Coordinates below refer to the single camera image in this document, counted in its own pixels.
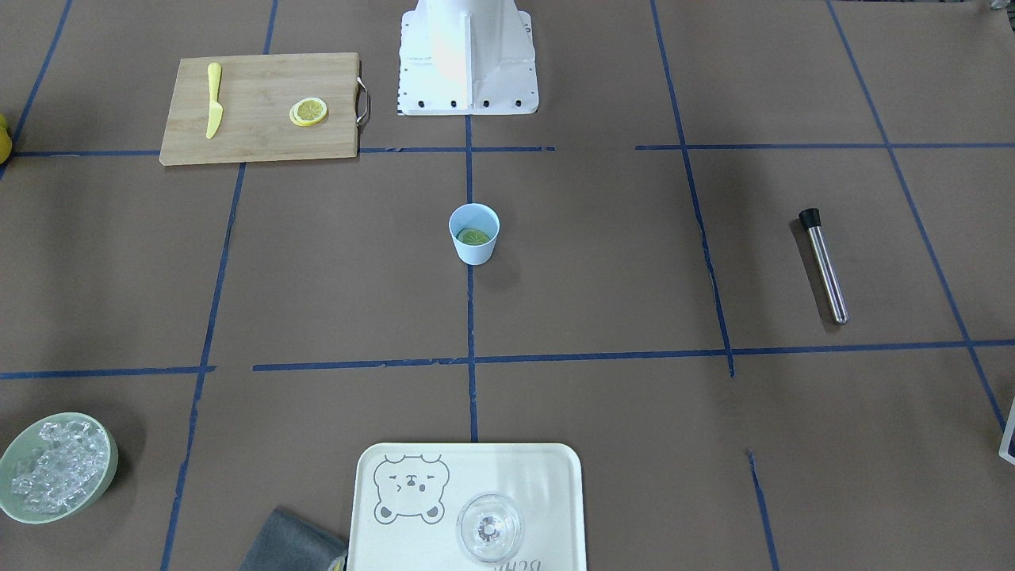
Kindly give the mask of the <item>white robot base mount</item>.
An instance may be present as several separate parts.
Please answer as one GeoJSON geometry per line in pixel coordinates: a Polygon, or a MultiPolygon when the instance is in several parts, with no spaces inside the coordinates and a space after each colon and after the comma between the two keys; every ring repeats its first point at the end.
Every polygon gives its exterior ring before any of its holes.
{"type": "Polygon", "coordinates": [[[400,32],[400,115],[538,112],[532,18],[514,1],[419,1],[400,32]]]}

